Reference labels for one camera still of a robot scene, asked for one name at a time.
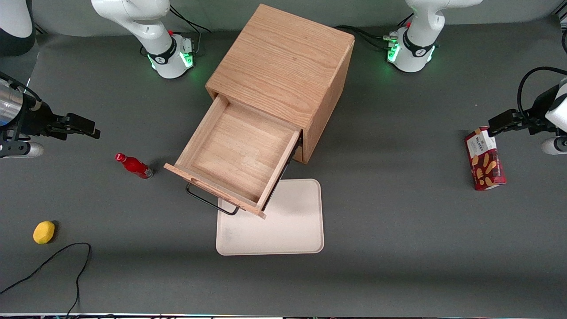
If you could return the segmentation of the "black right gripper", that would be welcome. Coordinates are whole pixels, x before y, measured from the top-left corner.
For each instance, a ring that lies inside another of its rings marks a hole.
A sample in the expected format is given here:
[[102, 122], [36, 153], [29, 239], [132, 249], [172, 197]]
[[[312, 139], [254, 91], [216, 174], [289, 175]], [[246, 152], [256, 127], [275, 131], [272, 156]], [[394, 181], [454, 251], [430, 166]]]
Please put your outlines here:
[[64, 117], [52, 112], [47, 103], [35, 100], [24, 100], [17, 121], [17, 136], [28, 139], [30, 136], [47, 136], [59, 140], [66, 140], [69, 135], [84, 135], [93, 139], [100, 139], [101, 132], [95, 129], [95, 122], [74, 113], [67, 113]]

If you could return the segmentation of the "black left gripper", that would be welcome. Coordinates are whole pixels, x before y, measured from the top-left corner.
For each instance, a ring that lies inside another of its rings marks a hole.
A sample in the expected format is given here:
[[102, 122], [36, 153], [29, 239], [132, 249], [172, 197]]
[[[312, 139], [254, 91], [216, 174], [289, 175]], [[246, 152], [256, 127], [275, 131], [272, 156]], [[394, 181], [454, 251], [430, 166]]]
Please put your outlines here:
[[558, 91], [559, 85], [556, 84], [538, 95], [530, 109], [524, 109], [522, 106], [522, 89], [520, 88], [517, 96], [520, 121], [518, 121], [516, 110], [506, 110], [489, 119], [489, 136], [494, 137], [501, 133], [523, 129], [528, 129], [530, 135], [536, 135], [540, 132], [551, 132], [559, 135], [560, 129], [545, 117], [547, 111], [553, 105]]

